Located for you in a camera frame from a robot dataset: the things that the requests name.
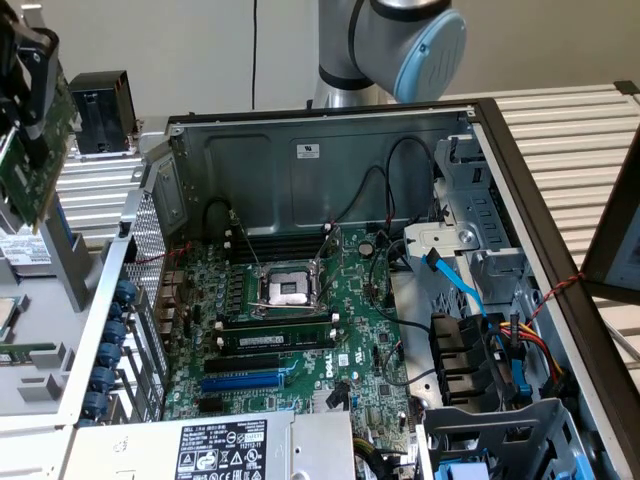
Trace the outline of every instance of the barcode label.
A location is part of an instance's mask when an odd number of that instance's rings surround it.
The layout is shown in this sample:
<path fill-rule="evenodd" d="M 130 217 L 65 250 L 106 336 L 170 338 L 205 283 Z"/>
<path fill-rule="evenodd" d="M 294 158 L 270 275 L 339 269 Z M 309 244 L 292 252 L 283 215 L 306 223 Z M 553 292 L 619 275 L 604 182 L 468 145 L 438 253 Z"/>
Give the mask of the barcode label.
<path fill-rule="evenodd" d="M 317 143 L 309 145 L 296 145 L 296 154 L 301 158 L 320 158 L 320 145 Z"/>
<path fill-rule="evenodd" d="M 42 235 L 31 235 L 28 228 L 20 229 L 16 235 L 7 235 L 0 230 L 0 249 L 14 267 L 51 263 Z"/>
<path fill-rule="evenodd" d="M 241 338 L 240 346 L 247 347 L 249 345 L 280 345 L 284 343 L 284 337 L 273 336 L 273 337 L 254 337 L 254 338 Z"/>

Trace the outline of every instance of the vent grille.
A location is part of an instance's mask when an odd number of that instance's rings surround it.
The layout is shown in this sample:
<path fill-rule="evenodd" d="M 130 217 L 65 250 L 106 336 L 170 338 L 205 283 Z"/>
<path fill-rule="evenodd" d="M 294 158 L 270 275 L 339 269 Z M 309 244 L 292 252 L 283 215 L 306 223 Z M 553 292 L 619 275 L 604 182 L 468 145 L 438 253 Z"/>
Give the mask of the vent grille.
<path fill-rule="evenodd" d="M 136 262 L 143 262 L 148 259 L 154 260 L 145 263 L 128 263 L 125 268 L 129 275 L 129 280 L 137 286 L 144 287 L 153 309 L 160 286 L 166 245 L 162 238 L 153 197 L 146 192 L 136 214 L 133 238 L 138 247 Z"/>

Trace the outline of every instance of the blue pcie slot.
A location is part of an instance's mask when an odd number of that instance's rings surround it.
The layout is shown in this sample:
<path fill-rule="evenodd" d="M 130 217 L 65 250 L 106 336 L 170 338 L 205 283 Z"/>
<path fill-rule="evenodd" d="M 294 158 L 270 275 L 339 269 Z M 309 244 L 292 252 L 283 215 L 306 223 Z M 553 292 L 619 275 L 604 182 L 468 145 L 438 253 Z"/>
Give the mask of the blue pcie slot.
<path fill-rule="evenodd" d="M 229 377 L 205 378 L 200 382 L 202 393 L 255 388 L 281 388 L 284 375 L 279 372 L 245 373 Z"/>

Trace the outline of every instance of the red cable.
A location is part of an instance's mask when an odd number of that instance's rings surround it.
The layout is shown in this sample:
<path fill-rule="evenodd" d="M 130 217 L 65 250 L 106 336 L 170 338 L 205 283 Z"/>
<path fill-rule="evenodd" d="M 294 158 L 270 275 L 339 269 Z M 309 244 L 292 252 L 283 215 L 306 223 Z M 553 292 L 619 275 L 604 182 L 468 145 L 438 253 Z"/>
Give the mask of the red cable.
<path fill-rule="evenodd" d="M 155 257 L 151 257 L 151 258 L 143 258 L 141 260 L 136 260 L 136 265 L 142 265 L 144 263 L 151 263 L 154 260 L 158 260 L 159 258 L 163 258 L 163 257 L 173 257 L 175 255 L 181 256 L 184 252 L 188 251 L 191 249 L 191 242 L 187 242 L 187 244 L 183 247 L 183 248 L 176 248 L 174 250 L 171 250 L 170 252 L 167 253 L 162 253 L 160 255 L 156 255 Z"/>
<path fill-rule="evenodd" d="M 584 273 L 582 273 L 582 272 L 578 273 L 577 275 L 571 275 L 568 279 L 566 279 L 563 282 L 558 283 L 549 292 L 547 292 L 547 294 L 542 299 L 542 302 L 540 302 L 540 305 L 538 305 L 538 308 L 536 308 L 534 310 L 534 312 L 531 314 L 531 318 L 527 321 L 526 325 L 527 326 L 531 325 L 531 322 L 533 322 L 533 319 L 538 316 L 538 314 L 542 310 L 542 307 L 544 306 L 544 304 L 547 303 L 547 300 L 549 300 L 553 295 L 556 295 L 560 290 L 563 290 L 563 289 L 573 285 L 574 283 L 576 283 L 581 278 L 584 278 Z"/>

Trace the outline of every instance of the circuit board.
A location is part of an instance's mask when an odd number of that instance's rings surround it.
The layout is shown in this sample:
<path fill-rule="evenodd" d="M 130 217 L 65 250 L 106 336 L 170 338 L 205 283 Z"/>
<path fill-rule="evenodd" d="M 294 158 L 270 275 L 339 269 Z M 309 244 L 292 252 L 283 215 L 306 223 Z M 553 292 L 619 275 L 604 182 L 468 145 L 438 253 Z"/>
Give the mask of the circuit board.
<path fill-rule="evenodd" d="M 371 259 L 363 258 L 358 252 L 363 241 L 373 242 L 374 236 L 364 229 L 342 231 L 341 266 L 335 277 L 330 278 L 333 282 L 326 295 L 326 303 L 338 306 L 341 316 L 335 348 L 280 353 L 281 370 L 287 371 L 283 385 L 216 393 L 223 405 L 219 414 L 324 411 L 327 396 L 339 382 L 345 382 L 350 392 L 344 408 L 351 412 L 354 435 L 373 441 L 379 448 L 406 451 L 412 426 L 409 421 L 401 428 L 399 415 L 410 418 L 407 389 L 387 384 L 380 375 L 380 366 L 375 366 L 380 360 L 376 362 L 373 355 L 376 347 L 379 357 L 385 358 L 399 341 L 399 330 L 371 306 L 365 294 Z M 248 304 L 256 295 L 255 282 L 250 281 L 253 265 L 230 265 L 222 260 L 217 249 L 212 251 L 212 247 L 201 244 L 194 244 L 185 258 L 186 263 L 179 269 L 185 270 L 190 288 L 183 305 L 192 308 L 200 305 L 202 319 L 192 326 L 188 338 L 183 336 L 180 326 L 173 329 L 172 376 L 165 420 L 200 416 L 198 403 L 210 396 L 202 394 L 200 382 L 210 376 L 205 373 L 205 361 L 221 356 L 211 340 L 211 332 L 216 313 L 225 311 L 230 301 L 227 293 L 220 294 L 223 282 L 226 284 L 229 278 L 249 272 L 245 276 L 249 281 L 245 282 L 241 317 L 246 317 Z M 385 291 L 387 272 L 382 264 L 379 267 L 374 271 L 373 284 L 377 290 Z M 404 365 L 397 358 L 390 362 L 388 374 L 399 381 L 406 379 Z"/>
<path fill-rule="evenodd" d="M 60 69 L 53 102 L 45 118 L 43 136 L 49 148 L 49 158 L 44 165 L 32 167 L 25 161 L 25 149 L 18 136 L 5 137 L 4 141 L 10 143 L 0 161 L 0 184 L 4 195 L 11 200 L 27 225 L 36 227 L 38 221 L 44 218 L 67 158 L 70 122 L 76 112 L 76 105 Z"/>

